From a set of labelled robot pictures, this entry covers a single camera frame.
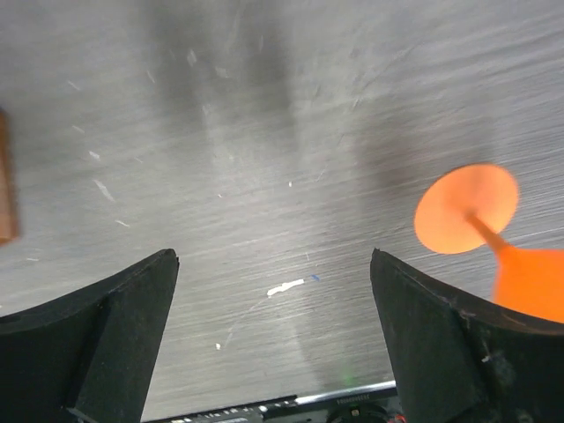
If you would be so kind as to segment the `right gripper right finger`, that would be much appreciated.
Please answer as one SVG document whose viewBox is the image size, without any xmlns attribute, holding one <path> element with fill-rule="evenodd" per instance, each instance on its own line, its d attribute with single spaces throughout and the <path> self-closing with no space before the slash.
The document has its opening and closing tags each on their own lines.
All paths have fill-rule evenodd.
<svg viewBox="0 0 564 423">
<path fill-rule="evenodd" d="M 409 422 L 563 421 L 563 326 L 375 249 L 370 280 Z"/>
</svg>

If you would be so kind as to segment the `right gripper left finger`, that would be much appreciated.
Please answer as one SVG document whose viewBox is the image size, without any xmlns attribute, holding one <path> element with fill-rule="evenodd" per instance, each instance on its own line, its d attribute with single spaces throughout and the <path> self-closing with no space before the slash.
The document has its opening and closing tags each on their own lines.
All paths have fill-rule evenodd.
<svg viewBox="0 0 564 423">
<path fill-rule="evenodd" d="M 1 318 L 3 422 L 139 422 L 179 272 L 162 249 Z"/>
</svg>

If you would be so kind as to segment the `orange wine glass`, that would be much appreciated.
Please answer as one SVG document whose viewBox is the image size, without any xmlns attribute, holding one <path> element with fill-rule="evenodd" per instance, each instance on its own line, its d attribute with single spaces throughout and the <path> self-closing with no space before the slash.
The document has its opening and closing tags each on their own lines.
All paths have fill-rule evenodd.
<svg viewBox="0 0 564 423">
<path fill-rule="evenodd" d="M 419 241 L 435 253 L 454 255 L 486 244 L 497 260 L 492 301 L 548 321 L 563 322 L 563 250 L 521 249 L 502 230 L 519 200 L 516 178 L 504 167 L 477 163 L 437 179 L 415 208 Z"/>
</svg>

